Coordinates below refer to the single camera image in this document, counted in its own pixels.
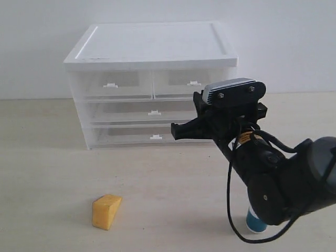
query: black cable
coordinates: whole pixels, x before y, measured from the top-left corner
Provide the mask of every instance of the black cable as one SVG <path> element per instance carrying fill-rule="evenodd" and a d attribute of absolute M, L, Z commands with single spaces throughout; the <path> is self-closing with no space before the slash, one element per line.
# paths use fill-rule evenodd
<path fill-rule="evenodd" d="M 279 149 L 288 152 L 288 153 L 297 153 L 298 149 L 297 147 L 290 148 L 288 146 L 286 146 L 285 144 L 283 144 L 280 140 L 278 140 L 275 136 L 271 135 L 270 133 L 263 131 L 263 130 L 255 130 L 252 134 L 251 134 L 251 140 L 253 141 L 253 143 L 255 145 L 260 145 L 260 142 L 255 138 L 255 135 L 259 135 L 261 136 L 265 141 L 269 141 L 271 143 L 273 143 L 275 146 L 277 146 Z"/>
<path fill-rule="evenodd" d="M 229 169 L 228 169 L 228 174 L 227 174 L 227 190 L 226 190 L 226 203 L 227 203 L 227 217 L 228 220 L 230 222 L 230 226 L 232 228 L 232 230 L 235 232 L 235 234 L 238 236 L 238 238 L 240 240 L 242 240 L 243 242 L 246 243 L 250 243 L 250 244 L 261 244 L 261 243 L 268 243 L 268 242 L 272 242 L 278 238 L 280 238 L 283 234 L 285 234 L 285 232 L 288 231 L 288 229 L 294 224 L 294 222 L 303 214 L 305 213 L 309 206 L 314 202 L 314 200 L 317 198 L 318 196 L 318 192 L 320 191 L 320 189 L 323 187 L 323 185 L 325 184 L 325 182 L 327 181 L 333 167 L 336 164 L 336 148 L 334 148 L 332 150 L 333 153 L 333 157 L 330 160 L 327 169 L 325 170 L 322 178 L 320 179 L 318 186 L 317 186 L 317 190 L 315 194 L 312 194 L 310 196 L 310 198 L 307 200 L 307 203 L 304 204 L 304 206 L 302 207 L 302 209 L 296 213 L 296 215 L 286 224 L 286 226 L 280 230 L 277 234 L 265 238 L 265 239 L 258 239 L 258 240 L 251 240 L 251 239 L 247 239 L 244 236 L 242 236 L 240 234 L 240 232 L 237 230 L 237 228 L 235 227 L 233 221 L 232 221 L 232 217 L 231 217 L 231 209 L 230 209 L 230 184 L 231 184 L 231 173 L 232 173 L 232 168 L 233 168 L 233 161 L 235 159 L 236 156 L 236 150 L 237 150 L 237 145 L 238 145 L 238 141 L 239 141 L 239 136 L 241 134 L 241 130 L 242 126 L 239 124 L 239 131 L 238 131 L 238 135 L 236 137 L 234 146 L 233 146 L 233 150 L 232 150 L 232 156 L 229 162 Z"/>

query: plastic drawer unit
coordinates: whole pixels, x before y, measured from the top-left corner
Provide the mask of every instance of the plastic drawer unit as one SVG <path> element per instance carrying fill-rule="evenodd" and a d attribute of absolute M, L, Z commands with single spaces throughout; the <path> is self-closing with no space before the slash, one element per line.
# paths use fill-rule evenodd
<path fill-rule="evenodd" d="M 64 65 L 92 149 L 175 142 L 170 123 L 196 116 L 193 92 L 235 78 L 237 62 L 213 21 L 92 25 Z"/>

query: translucent drawer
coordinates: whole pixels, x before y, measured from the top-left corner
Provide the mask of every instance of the translucent drawer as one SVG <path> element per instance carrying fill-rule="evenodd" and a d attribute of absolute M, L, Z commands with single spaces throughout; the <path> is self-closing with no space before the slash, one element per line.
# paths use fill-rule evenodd
<path fill-rule="evenodd" d="M 171 135 L 170 125 L 83 129 L 89 149 L 120 144 L 211 142 L 210 140 L 177 140 Z"/>
<path fill-rule="evenodd" d="M 77 108 L 83 122 L 91 125 L 184 123 L 197 117 L 192 100 L 89 102 L 78 103 Z"/>
<path fill-rule="evenodd" d="M 155 98 L 191 98 L 206 85 L 235 77 L 236 68 L 181 69 L 153 72 Z"/>
<path fill-rule="evenodd" d="M 150 71 L 76 71 L 71 73 L 74 98 L 151 99 L 153 78 Z"/>

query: table surface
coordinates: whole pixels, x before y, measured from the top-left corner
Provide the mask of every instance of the table surface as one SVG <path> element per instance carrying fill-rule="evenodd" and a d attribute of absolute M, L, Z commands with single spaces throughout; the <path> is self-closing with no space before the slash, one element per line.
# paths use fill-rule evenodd
<path fill-rule="evenodd" d="M 336 136 L 336 93 L 269 94 L 261 127 L 289 146 Z M 212 144 L 86 150 L 72 100 L 0 101 L 0 251 L 334 251 L 336 206 L 302 217 L 279 240 L 241 242 L 226 215 L 228 162 Z M 123 197 L 109 231 L 91 204 Z M 245 226 L 246 188 L 232 211 Z"/>

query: blue cylinder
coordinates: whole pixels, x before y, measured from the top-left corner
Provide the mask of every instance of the blue cylinder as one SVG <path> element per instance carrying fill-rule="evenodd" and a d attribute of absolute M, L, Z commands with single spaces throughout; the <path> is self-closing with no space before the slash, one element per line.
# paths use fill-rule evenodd
<path fill-rule="evenodd" d="M 267 224 L 265 224 L 261 219 L 258 218 L 251 206 L 248 208 L 246 225 L 251 232 L 256 234 L 264 232 L 267 228 Z"/>

